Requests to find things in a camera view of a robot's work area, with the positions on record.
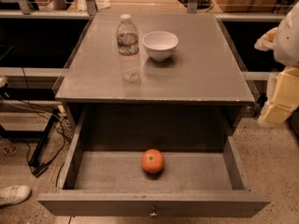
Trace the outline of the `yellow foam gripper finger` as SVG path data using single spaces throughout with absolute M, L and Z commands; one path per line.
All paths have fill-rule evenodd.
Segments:
M 299 107 L 299 68 L 286 67 L 278 74 L 271 73 L 266 97 L 258 123 L 274 127 L 285 122 Z
M 277 29 L 277 27 L 272 28 L 262 35 L 254 44 L 254 48 L 261 51 L 273 50 Z

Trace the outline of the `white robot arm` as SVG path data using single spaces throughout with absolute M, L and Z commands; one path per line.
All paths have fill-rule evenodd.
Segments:
M 270 74 L 266 97 L 258 123 L 273 127 L 286 121 L 299 107 L 299 2 L 280 22 L 254 44 L 261 51 L 272 50 L 274 59 L 285 66 L 282 72 Z

